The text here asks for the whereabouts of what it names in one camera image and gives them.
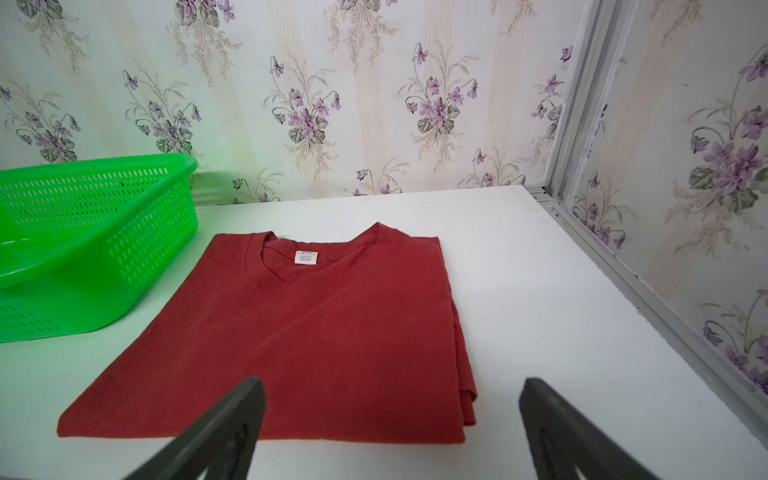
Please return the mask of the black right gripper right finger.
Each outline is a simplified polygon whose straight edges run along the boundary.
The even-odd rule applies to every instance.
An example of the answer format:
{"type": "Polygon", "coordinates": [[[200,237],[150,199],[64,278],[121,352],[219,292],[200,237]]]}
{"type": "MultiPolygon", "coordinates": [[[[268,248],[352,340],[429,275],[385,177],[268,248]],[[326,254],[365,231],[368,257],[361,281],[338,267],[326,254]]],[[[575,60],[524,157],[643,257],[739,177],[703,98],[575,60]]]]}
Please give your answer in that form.
{"type": "Polygon", "coordinates": [[[525,380],[519,408],[539,479],[654,479],[541,378],[525,380]]]}

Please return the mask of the green plastic basket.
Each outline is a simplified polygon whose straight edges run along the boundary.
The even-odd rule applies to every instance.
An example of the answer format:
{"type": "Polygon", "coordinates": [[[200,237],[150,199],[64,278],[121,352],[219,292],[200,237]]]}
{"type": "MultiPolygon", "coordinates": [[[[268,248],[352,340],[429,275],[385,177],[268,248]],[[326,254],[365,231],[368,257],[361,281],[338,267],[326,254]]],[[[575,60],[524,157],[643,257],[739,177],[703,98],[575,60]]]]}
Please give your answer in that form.
{"type": "Polygon", "coordinates": [[[1,174],[1,340],[87,333],[130,310],[196,232],[189,154],[1,174]]]}

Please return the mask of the dark red t-shirt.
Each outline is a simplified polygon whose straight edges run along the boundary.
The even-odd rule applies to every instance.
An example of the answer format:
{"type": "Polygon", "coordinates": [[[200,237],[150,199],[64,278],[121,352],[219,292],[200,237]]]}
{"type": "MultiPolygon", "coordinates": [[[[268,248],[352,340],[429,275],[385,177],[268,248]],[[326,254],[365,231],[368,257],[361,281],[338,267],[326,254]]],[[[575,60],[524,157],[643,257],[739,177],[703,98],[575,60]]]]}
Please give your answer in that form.
{"type": "Polygon", "coordinates": [[[61,437],[174,437],[248,377],[271,440],[456,444],[478,392],[440,241],[218,234],[144,332],[61,415],[61,437]]]}

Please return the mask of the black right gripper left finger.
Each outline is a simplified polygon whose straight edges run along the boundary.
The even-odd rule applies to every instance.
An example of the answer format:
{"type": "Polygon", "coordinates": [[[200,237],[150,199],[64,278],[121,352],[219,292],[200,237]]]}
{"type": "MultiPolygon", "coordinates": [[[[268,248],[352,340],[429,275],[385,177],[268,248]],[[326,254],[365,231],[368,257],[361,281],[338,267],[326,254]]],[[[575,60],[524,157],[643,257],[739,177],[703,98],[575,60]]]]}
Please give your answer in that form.
{"type": "Polygon", "coordinates": [[[245,378],[127,478],[245,479],[266,407],[262,380],[245,378]]]}

